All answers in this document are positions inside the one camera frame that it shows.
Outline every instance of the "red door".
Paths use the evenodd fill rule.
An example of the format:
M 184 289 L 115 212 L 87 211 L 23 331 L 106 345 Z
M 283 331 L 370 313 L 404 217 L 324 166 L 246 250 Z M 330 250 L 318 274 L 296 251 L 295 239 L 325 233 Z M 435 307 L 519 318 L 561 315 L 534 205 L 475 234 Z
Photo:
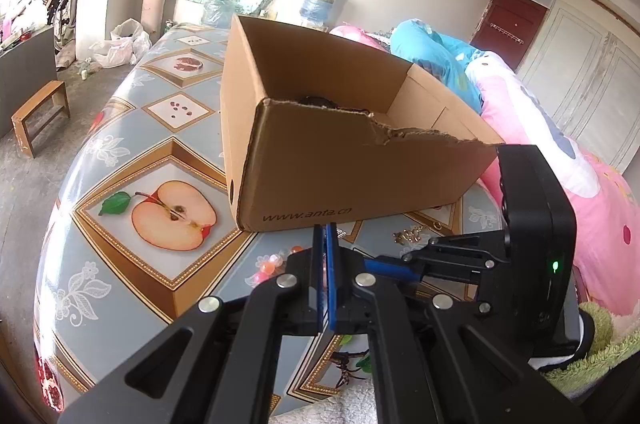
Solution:
M 545 14 L 546 8 L 531 0 L 492 0 L 471 44 L 499 54 L 515 71 Z

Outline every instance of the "wooden stool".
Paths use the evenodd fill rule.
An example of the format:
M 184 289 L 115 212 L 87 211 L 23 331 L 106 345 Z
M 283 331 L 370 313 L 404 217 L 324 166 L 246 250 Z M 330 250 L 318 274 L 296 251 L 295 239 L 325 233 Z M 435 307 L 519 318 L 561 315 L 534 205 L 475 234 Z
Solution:
M 53 100 L 55 108 L 53 112 L 42 121 L 38 127 L 33 130 L 33 133 L 29 135 L 27 132 L 26 121 L 31 117 L 33 112 L 40 108 L 44 102 L 48 99 Z M 18 139 L 20 150 L 26 153 L 29 157 L 33 157 L 33 146 L 31 141 L 49 124 L 57 114 L 65 112 L 68 118 L 71 118 L 71 112 L 69 112 L 69 101 L 66 98 L 66 88 L 64 81 L 49 81 L 40 90 L 38 90 L 31 99 L 25 102 L 15 114 L 11 116 L 11 121 L 14 124 L 15 136 Z

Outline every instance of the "concrete floor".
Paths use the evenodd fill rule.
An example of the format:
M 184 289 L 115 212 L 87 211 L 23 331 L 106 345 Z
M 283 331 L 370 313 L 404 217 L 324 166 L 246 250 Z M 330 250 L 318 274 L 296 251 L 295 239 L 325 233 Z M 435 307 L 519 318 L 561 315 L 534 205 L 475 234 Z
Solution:
M 86 81 L 73 68 L 59 72 L 58 78 L 66 83 L 71 120 L 59 115 L 39 134 L 33 143 L 35 159 L 18 150 L 13 132 L 0 139 L 0 330 L 22 373 L 27 396 L 48 422 L 56 421 L 56 413 L 42 402 L 33 351 L 33 292 L 40 247 L 71 161 L 95 115 L 131 68 L 104 68 Z

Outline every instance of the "apple print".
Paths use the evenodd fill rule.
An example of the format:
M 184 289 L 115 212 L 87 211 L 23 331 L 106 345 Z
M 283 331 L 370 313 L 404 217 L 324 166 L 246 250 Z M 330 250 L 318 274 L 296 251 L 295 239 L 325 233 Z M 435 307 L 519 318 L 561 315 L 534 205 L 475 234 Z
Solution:
M 140 238 L 167 250 L 198 248 L 216 223 L 216 211 L 195 187 L 186 182 L 164 182 L 153 195 L 136 192 L 146 200 L 131 211 Z

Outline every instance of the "pink blanket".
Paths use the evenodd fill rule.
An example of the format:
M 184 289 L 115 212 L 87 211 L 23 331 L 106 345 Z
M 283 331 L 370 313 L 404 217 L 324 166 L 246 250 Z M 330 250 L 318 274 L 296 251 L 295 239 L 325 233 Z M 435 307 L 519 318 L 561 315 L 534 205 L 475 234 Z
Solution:
M 640 299 L 640 209 L 625 179 L 564 136 L 500 56 L 487 52 L 466 73 L 482 93 L 482 118 L 507 144 L 536 144 L 574 207 L 581 300 L 631 313 Z M 500 204 L 497 160 L 481 179 Z

